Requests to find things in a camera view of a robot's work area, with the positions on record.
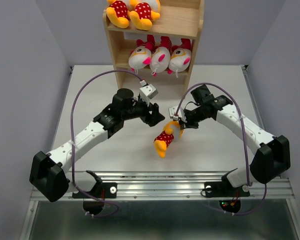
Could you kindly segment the orange plush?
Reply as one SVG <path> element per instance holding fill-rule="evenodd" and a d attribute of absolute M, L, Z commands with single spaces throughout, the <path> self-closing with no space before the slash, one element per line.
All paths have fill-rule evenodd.
<path fill-rule="evenodd" d="M 129 0 L 108 0 L 106 15 L 110 22 L 118 28 L 126 29 L 130 25 L 128 13 L 131 5 Z"/>
<path fill-rule="evenodd" d="M 168 147 L 181 138 L 183 131 L 178 121 L 170 121 L 163 127 L 162 132 L 153 141 L 154 149 L 160 158 L 166 157 Z"/>

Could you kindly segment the white pink plush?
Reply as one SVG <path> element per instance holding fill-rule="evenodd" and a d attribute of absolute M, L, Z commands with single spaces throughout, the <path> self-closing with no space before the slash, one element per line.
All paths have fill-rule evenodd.
<path fill-rule="evenodd" d="M 171 49 L 171 39 L 168 36 L 162 36 L 160 38 L 160 45 L 155 48 L 151 56 L 149 67 L 152 76 L 155 77 L 168 68 L 171 58 Z"/>
<path fill-rule="evenodd" d="M 178 73 L 185 71 L 190 65 L 192 58 L 192 42 L 190 39 L 182 38 L 181 45 L 173 45 L 171 50 L 170 61 L 168 64 L 167 73 L 175 73 L 178 78 Z"/>
<path fill-rule="evenodd" d="M 128 58 L 128 65 L 134 73 L 145 68 L 151 63 L 152 53 L 155 48 L 155 38 L 148 34 L 146 41 L 141 39 L 136 40 L 136 48 L 130 53 Z"/>

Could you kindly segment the orange plush facing up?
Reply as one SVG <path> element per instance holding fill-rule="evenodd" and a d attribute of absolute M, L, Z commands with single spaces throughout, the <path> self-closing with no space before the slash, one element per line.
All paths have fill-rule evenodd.
<path fill-rule="evenodd" d="M 161 17 L 159 0 L 130 0 L 129 3 L 132 6 L 129 18 L 138 30 L 150 30 L 153 22 Z"/>

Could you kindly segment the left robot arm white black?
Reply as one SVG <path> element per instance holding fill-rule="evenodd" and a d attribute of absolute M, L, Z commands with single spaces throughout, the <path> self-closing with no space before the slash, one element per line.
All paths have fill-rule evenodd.
<path fill-rule="evenodd" d="M 59 200 L 69 189 L 71 181 L 66 173 L 74 169 L 75 162 L 121 130 L 125 121 L 139 118 L 153 127 L 165 119 L 159 112 L 159 105 L 151 103 L 157 94 L 151 84 L 141 87 L 137 98 L 130 89 L 120 88 L 112 102 L 84 130 L 74 135 L 72 129 L 68 142 L 48 153 L 39 151 L 34 155 L 30 183 L 50 202 Z"/>

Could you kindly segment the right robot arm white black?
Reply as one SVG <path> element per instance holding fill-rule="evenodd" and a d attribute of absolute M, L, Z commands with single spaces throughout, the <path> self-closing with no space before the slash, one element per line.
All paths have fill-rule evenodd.
<path fill-rule="evenodd" d="M 291 167 L 289 140 L 260 128 L 242 114 L 238 103 L 226 90 L 219 87 L 223 95 L 215 97 L 209 86 L 207 82 L 197 83 L 186 91 L 192 95 L 195 109 L 182 109 L 178 105 L 170 114 L 182 129 L 198 129 L 200 122 L 213 119 L 242 140 L 244 166 L 227 172 L 221 181 L 210 183 L 205 188 L 206 197 L 226 197 L 254 182 L 266 185 L 287 171 Z"/>

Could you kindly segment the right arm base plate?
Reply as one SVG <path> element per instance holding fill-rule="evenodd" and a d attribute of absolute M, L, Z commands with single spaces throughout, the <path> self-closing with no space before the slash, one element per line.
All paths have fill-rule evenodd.
<path fill-rule="evenodd" d="M 250 191 L 244 191 L 242 186 L 232 187 L 230 183 L 210 181 L 204 183 L 200 194 L 206 198 L 249 197 Z"/>

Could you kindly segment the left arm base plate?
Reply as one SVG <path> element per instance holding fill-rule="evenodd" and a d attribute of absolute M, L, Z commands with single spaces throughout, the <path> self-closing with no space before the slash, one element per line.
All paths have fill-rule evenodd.
<path fill-rule="evenodd" d="M 116 182 L 96 183 L 88 192 L 72 193 L 73 199 L 90 199 L 91 196 L 97 199 L 116 199 L 118 184 Z"/>

